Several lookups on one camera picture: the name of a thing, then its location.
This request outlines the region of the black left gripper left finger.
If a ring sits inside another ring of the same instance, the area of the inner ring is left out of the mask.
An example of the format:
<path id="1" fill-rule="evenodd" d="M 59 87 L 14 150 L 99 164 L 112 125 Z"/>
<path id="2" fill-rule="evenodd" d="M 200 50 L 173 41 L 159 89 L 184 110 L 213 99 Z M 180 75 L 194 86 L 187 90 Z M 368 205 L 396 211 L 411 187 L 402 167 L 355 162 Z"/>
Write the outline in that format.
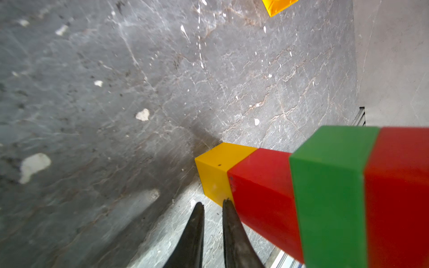
<path id="1" fill-rule="evenodd" d="M 164 268 L 201 268 L 203 245 L 204 205 L 198 202 Z"/>

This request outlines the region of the red long lego brick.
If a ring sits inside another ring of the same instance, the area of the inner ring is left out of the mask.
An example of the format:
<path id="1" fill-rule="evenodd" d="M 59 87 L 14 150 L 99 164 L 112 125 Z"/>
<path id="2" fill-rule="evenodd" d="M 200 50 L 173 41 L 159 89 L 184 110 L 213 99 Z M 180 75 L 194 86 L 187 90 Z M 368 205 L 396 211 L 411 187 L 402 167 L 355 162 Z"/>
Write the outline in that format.
<path id="1" fill-rule="evenodd" d="M 383 127 L 364 175 L 368 266 L 428 267 L 428 128 Z"/>

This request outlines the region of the red small lego brick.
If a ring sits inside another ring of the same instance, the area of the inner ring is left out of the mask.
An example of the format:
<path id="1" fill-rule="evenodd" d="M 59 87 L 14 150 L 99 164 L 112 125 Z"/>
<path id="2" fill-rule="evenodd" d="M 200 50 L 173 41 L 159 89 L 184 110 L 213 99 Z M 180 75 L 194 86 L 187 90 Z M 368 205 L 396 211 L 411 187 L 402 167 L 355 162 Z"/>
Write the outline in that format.
<path id="1" fill-rule="evenodd" d="M 241 222 L 304 263 L 289 157 L 257 149 L 227 174 Z"/>

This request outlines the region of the yellow long lego brick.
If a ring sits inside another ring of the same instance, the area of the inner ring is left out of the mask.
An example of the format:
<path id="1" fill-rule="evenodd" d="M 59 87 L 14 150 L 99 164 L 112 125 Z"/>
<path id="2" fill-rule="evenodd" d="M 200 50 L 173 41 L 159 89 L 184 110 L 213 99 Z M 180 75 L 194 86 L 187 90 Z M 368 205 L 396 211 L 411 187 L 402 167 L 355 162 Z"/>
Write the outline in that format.
<path id="1" fill-rule="evenodd" d="M 278 13 L 292 6 L 298 0 L 262 0 L 264 7 L 270 17 L 274 17 Z"/>

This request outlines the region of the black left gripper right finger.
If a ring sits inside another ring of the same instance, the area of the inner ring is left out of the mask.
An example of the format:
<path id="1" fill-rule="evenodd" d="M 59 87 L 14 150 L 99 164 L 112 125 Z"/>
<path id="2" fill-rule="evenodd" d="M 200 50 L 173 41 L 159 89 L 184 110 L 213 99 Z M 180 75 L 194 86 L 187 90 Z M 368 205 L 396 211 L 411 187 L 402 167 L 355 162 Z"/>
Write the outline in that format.
<path id="1" fill-rule="evenodd" d="M 229 199 L 222 205 L 223 255 L 226 268 L 263 268 L 238 213 Z"/>

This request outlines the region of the green lego brick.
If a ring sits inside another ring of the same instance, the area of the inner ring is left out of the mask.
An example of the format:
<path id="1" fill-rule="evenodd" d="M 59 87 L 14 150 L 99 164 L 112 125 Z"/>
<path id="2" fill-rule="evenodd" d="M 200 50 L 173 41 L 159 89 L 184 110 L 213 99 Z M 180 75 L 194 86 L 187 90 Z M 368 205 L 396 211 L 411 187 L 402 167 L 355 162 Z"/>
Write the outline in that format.
<path id="1" fill-rule="evenodd" d="M 308 268 L 367 267 L 364 169 L 379 132 L 322 126 L 290 157 Z"/>

